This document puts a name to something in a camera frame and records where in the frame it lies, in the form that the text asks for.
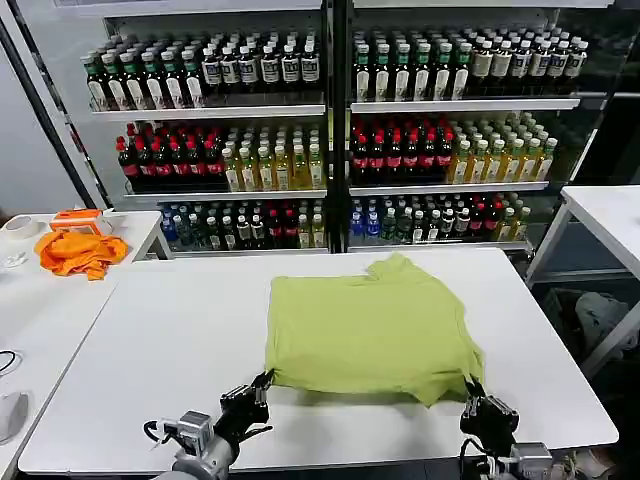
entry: computer mouse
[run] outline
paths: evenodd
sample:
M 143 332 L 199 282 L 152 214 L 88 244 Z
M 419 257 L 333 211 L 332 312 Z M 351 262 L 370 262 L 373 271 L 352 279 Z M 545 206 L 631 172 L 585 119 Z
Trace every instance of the computer mouse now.
M 29 397 L 15 392 L 0 397 L 0 442 L 18 434 L 29 411 Z

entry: bottle label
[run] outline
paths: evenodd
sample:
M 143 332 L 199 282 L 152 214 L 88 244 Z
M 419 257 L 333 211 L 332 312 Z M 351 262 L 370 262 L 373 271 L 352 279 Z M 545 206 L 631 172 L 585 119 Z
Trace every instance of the bottle label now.
M 265 60 L 263 58 L 260 63 L 262 65 L 262 79 L 265 83 L 278 83 L 280 81 L 278 60 Z
M 435 242 L 437 238 L 438 238 L 438 229 L 430 228 L 429 234 L 427 235 L 427 242 Z
M 255 191 L 256 182 L 253 179 L 253 170 L 251 167 L 242 169 L 242 178 L 244 179 L 244 189 L 247 192 Z
M 464 183 L 464 172 L 467 170 L 467 162 L 456 163 L 456 170 L 453 173 L 453 183 Z
M 569 55 L 559 55 L 557 53 L 551 54 L 549 59 L 549 67 L 547 68 L 547 75 L 550 77 L 559 77 L 564 71 L 564 67 L 567 65 L 567 59 Z
M 102 85 L 98 82 L 89 82 L 87 84 L 89 87 L 89 91 L 93 97 L 93 108 L 96 112 L 106 112 L 109 110 L 109 106 L 107 105 L 107 96 L 104 94 L 104 90 L 102 90 Z
M 471 69 L 471 74 L 474 77 L 486 77 L 487 75 L 489 75 L 492 59 L 493 59 L 493 54 L 491 53 L 488 55 L 480 55 L 480 54 L 474 55 L 473 68 Z
M 189 165 L 186 163 L 180 163 L 180 164 L 173 164 L 173 171 L 176 172 L 177 175 L 189 175 L 189 172 L 191 172 L 191 169 L 189 168 Z
M 453 91 L 451 92 L 451 100 L 460 100 L 464 89 L 467 86 L 467 78 L 469 77 L 469 70 L 466 68 L 460 69 L 456 72 L 456 76 L 453 80 Z
M 324 232 L 313 232 L 313 244 L 316 247 L 324 247 Z
M 509 76 L 514 78 L 522 78 L 526 75 L 529 68 L 529 62 L 531 61 L 531 55 L 524 53 L 514 53 L 511 58 L 511 70 L 509 70 Z
M 356 100 L 365 102 L 369 92 L 369 72 L 358 72 L 356 76 Z
M 507 239 L 509 238 L 509 232 L 511 231 L 511 226 L 510 225 L 503 225 L 500 228 L 500 231 L 498 232 L 498 241 L 499 242 L 506 242 Z
M 538 173 L 536 173 L 536 182 L 543 182 L 547 177 L 547 172 L 549 171 L 549 167 L 551 167 L 552 160 L 543 160 L 540 164 L 540 168 L 538 169 Z
M 189 93 L 191 94 L 191 100 L 193 100 L 193 106 L 195 108 L 204 108 L 204 98 L 202 97 L 200 80 L 195 77 L 187 78 L 187 87 L 189 87 Z
M 420 102 L 424 100 L 427 94 L 427 82 L 429 81 L 429 71 L 420 70 L 416 73 L 416 83 L 413 87 L 413 101 Z
M 229 182 L 229 190 L 237 192 L 240 190 L 240 182 L 238 182 L 238 173 L 232 168 L 225 172 L 227 176 L 227 182 Z
M 484 170 L 484 160 L 476 161 L 476 164 L 473 166 L 473 172 L 471 172 L 471 178 L 469 179 L 469 183 L 480 183 L 483 170 Z
M 449 81 L 449 70 L 440 70 L 436 75 L 436 85 L 433 89 L 433 99 L 444 99 L 444 91 L 447 88 L 447 82 Z
M 149 93 L 151 93 L 151 99 L 153 100 L 153 104 L 156 106 L 158 110 L 164 110 L 167 108 L 164 103 L 164 97 L 162 96 L 162 88 L 160 88 L 160 82 L 158 82 L 155 78 L 150 78 L 147 80 L 147 87 L 149 87 Z
M 322 186 L 322 166 L 311 165 L 309 170 L 311 171 L 311 188 L 320 188 Z
M 485 183 L 494 183 L 498 177 L 498 170 L 500 169 L 499 160 L 490 160 L 489 168 L 487 168 L 487 176 L 484 178 Z
M 300 80 L 300 62 L 298 58 L 282 59 L 282 77 L 287 83 L 295 83 Z
M 387 157 L 387 165 L 391 168 L 398 168 L 401 162 L 402 158 L 400 157 Z
M 202 73 L 207 85 L 220 85 L 222 83 L 222 73 L 218 62 L 202 62 Z
M 418 164 L 418 157 L 417 156 L 415 156 L 415 157 L 404 156 L 404 157 L 402 157 L 402 164 L 405 167 L 409 167 L 409 168 L 415 167 Z
M 571 53 L 567 59 L 567 66 L 564 69 L 565 76 L 574 78 L 580 75 L 580 70 L 582 69 L 585 58 L 586 56 L 580 53 Z
M 224 83 L 233 85 L 240 81 L 240 69 L 238 68 L 238 61 L 222 61 L 220 62 L 222 68 L 222 78 Z
M 211 246 L 214 250 L 220 250 L 220 237 L 217 235 L 209 235 L 209 240 L 211 241 Z
M 120 110 L 127 110 L 127 97 L 122 89 L 122 84 L 117 80 L 109 80 L 109 88 Z
M 271 175 L 271 168 L 262 167 L 260 169 L 260 178 L 262 178 L 262 189 L 265 191 L 273 190 L 273 176 Z
M 532 77 L 542 77 L 549 66 L 549 59 L 551 55 L 534 53 L 533 57 L 531 57 L 531 65 L 529 66 L 529 75 Z
M 424 168 L 431 168 L 433 166 L 433 162 L 435 161 L 435 157 L 429 157 L 427 155 L 418 155 L 418 165 Z
M 233 250 L 234 248 L 236 248 L 236 236 L 235 235 L 225 235 L 224 239 L 227 242 L 227 247 L 229 247 L 229 250 Z
M 320 61 L 317 57 L 302 59 L 302 80 L 317 82 L 320 79 Z
M 127 177 L 137 177 L 140 175 L 140 170 L 137 165 L 125 165 L 122 167 L 122 171 Z
M 389 85 L 389 72 L 380 71 L 376 74 L 376 102 L 384 102 L 387 99 L 387 86 Z
M 309 248 L 309 234 L 300 232 L 300 248 Z
M 169 88 L 171 99 L 173 100 L 173 106 L 176 108 L 184 108 L 184 99 L 182 98 L 180 82 L 175 78 L 167 78 L 167 87 Z
M 165 165 L 156 164 L 156 172 L 158 172 L 158 176 L 166 177 L 167 175 L 171 175 L 171 173 L 173 173 L 173 169 L 169 164 L 165 164 Z
M 409 86 L 409 72 L 401 70 L 396 75 L 395 101 L 402 102 L 407 97 L 407 87 Z
M 506 55 L 503 53 L 496 53 L 493 56 L 493 61 L 491 62 L 491 76 L 500 78 L 506 76 L 510 63 L 511 53 L 507 53 Z
M 504 172 L 504 179 L 502 180 L 505 183 L 513 182 L 516 177 L 516 172 L 518 171 L 518 167 L 520 166 L 519 160 L 511 160 L 507 164 L 507 170 Z
M 528 182 L 531 180 L 531 172 L 533 171 L 535 164 L 535 160 L 527 160 L 524 162 L 522 172 L 520 172 L 520 178 L 518 179 L 519 182 Z
M 127 80 L 127 88 L 133 98 L 133 104 L 137 110 L 145 110 L 144 98 L 142 96 L 142 89 L 137 80 Z
M 276 177 L 278 177 L 278 190 L 289 190 L 289 172 L 287 168 L 278 168 Z
M 420 243 L 422 241 L 422 229 L 414 228 L 413 229 L 413 241 L 412 243 Z

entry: bottle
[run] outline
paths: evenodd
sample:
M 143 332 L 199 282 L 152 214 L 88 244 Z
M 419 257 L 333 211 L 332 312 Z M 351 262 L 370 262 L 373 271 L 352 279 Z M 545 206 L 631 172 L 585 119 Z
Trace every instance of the bottle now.
M 504 140 L 496 140 L 493 144 L 491 154 L 485 161 L 484 171 L 482 172 L 482 183 L 495 183 L 498 181 L 498 173 L 502 162 L 502 149 L 504 148 Z
M 184 60 L 185 79 L 189 97 L 191 98 L 191 105 L 194 108 L 204 108 L 204 95 L 202 93 L 204 79 L 196 63 L 195 54 L 192 50 L 185 50 L 182 52 L 182 60 Z
M 87 72 L 87 87 L 91 92 L 91 106 L 96 112 L 106 112 L 109 110 L 109 102 L 107 100 L 107 85 L 104 81 L 104 75 L 100 74 L 100 67 L 91 55 L 81 58 L 84 69 Z
M 429 52 L 431 45 L 427 42 L 418 44 L 417 65 L 413 83 L 413 101 L 421 102 L 428 97 L 429 85 Z
M 220 60 L 211 47 L 202 50 L 204 59 L 202 61 L 202 73 L 206 91 L 209 95 L 218 95 L 222 88 L 222 71 Z
M 220 68 L 222 70 L 222 80 L 225 84 L 225 90 L 230 94 L 240 93 L 240 65 L 238 59 L 233 54 L 231 47 L 222 49 L 222 59 L 220 60 Z
M 320 58 L 314 51 L 314 45 L 307 43 L 302 56 L 302 81 L 307 89 L 318 88 L 320 82 Z
M 424 212 L 422 210 L 416 210 L 413 218 L 413 238 L 411 243 L 414 245 L 422 242 L 423 228 L 422 222 L 424 220 Z
M 369 96 L 369 45 L 358 45 L 358 64 L 355 68 L 355 95 L 357 102 L 366 102 Z
M 535 182 L 543 182 L 547 178 L 549 168 L 553 163 L 553 150 L 558 145 L 558 140 L 550 137 L 547 139 L 547 143 L 544 145 L 543 153 L 536 161 L 533 171 L 531 172 L 531 178 Z
M 456 215 L 456 222 L 453 226 L 454 234 L 456 237 L 464 237 L 469 227 L 469 209 L 464 207 L 458 211 Z
M 440 210 L 431 211 L 431 221 L 429 222 L 429 232 L 427 233 L 427 242 L 435 242 L 440 232 Z
M 240 160 L 242 162 L 242 179 L 244 180 L 244 189 L 247 192 L 255 192 L 257 189 L 256 178 L 253 175 L 253 165 L 249 149 L 242 147 L 240 149 Z
M 115 55 L 105 53 L 101 58 L 104 68 L 107 71 L 106 83 L 109 85 L 109 90 L 111 90 L 111 95 L 115 101 L 115 108 L 117 110 L 127 110 L 129 102 L 127 94 L 122 87 L 118 65 L 115 63 Z
M 515 210 L 511 207 L 504 209 L 504 218 L 498 223 L 493 235 L 496 242 L 506 242 L 509 240 Z
M 324 247 L 324 225 L 322 224 L 322 215 L 320 213 L 314 213 L 313 215 L 312 232 L 314 247 Z
M 218 232 L 218 222 L 215 217 L 207 217 L 207 236 L 213 250 L 222 250 L 220 232 Z
M 222 150 L 222 159 L 224 160 L 224 173 L 229 183 L 229 190 L 238 192 L 240 190 L 240 182 L 238 181 L 238 172 L 236 171 L 233 152 L 230 148 Z
M 178 68 L 172 52 L 162 52 L 160 55 L 164 63 L 165 71 L 165 83 L 171 100 L 173 101 L 174 108 L 185 108 L 187 106 L 186 101 L 186 84 L 184 82 L 184 75 Z
M 300 83 L 300 59 L 293 51 L 293 45 L 284 46 L 282 56 L 282 78 L 287 90 L 295 92 Z
M 383 244 L 392 244 L 396 236 L 396 209 L 387 208 L 387 214 L 382 219 L 380 229 L 380 241 Z
M 529 207 L 522 207 L 520 209 L 517 220 L 515 220 L 511 225 L 509 240 L 520 242 L 526 238 L 527 222 L 530 213 L 531 209 Z
M 409 52 L 411 46 L 408 43 L 398 45 L 398 64 L 395 68 L 395 95 L 394 101 L 404 102 L 407 100 L 409 87 Z
M 464 42 L 458 49 L 456 72 L 453 76 L 453 86 L 451 89 L 451 100 L 462 99 L 467 87 L 469 77 L 469 60 L 471 59 L 471 44 Z
M 449 82 L 449 61 L 451 60 L 451 44 L 441 43 L 438 62 L 434 67 L 435 81 L 433 84 L 433 99 L 444 100 L 447 84 Z
M 460 184 L 464 183 L 465 174 L 467 172 L 467 166 L 469 163 L 469 147 L 471 143 L 469 140 L 463 140 L 460 142 L 460 148 L 452 161 L 448 170 L 448 180 L 450 183 Z

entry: orange object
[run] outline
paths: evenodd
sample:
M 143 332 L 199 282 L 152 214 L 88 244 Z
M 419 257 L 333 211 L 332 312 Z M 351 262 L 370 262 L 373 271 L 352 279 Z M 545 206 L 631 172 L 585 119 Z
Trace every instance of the orange object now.
M 108 265 L 120 263 L 127 248 L 114 236 L 58 231 L 45 234 L 34 250 L 40 265 L 56 275 L 86 272 L 89 280 L 102 280 Z

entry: white table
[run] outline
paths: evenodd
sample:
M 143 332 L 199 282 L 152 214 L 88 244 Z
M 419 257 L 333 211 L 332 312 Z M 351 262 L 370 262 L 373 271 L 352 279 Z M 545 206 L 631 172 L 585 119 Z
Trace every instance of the white table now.
M 405 253 L 465 304 L 486 353 L 488 389 L 520 412 L 516 438 L 551 449 L 616 442 L 589 384 L 498 249 Z M 20 458 L 30 474 L 156 474 L 176 445 L 153 449 L 148 420 L 219 414 L 223 392 L 263 369 L 270 282 L 278 275 L 363 274 L 388 253 L 139 262 L 127 269 Z M 319 298 L 322 308 L 330 299 Z M 456 457 L 460 403 L 335 396 L 273 387 L 274 430 L 242 445 L 236 470 Z
M 536 282 L 553 254 L 571 217 L 577 218 L 637 279 L 640 279 L 640 186 L 565 187 L 563 204 L 551 223 L 526 273 L 527 284 Z M 617 347 L 640 326 L 640 303 L 636 304 L 581 365 L 594 375 Z

